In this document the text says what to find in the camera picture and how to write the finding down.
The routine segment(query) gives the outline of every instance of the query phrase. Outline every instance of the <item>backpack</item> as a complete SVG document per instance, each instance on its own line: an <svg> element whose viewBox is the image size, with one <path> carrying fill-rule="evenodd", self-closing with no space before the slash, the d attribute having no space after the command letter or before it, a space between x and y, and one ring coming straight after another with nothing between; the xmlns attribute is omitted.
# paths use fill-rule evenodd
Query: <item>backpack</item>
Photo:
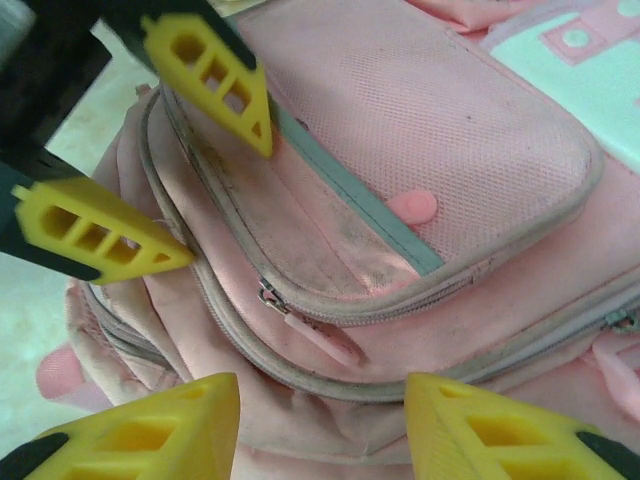
<svg viewBox="0 0 640 480"><path fill-rule="evenodd" d="M640 451L638 171L404 1L234 22L267 71L273 158L163 85L129 110L94 178L196 261L72 280L43 395L97 411L234 372L234 479L413 478L416 371Z"/></svg>

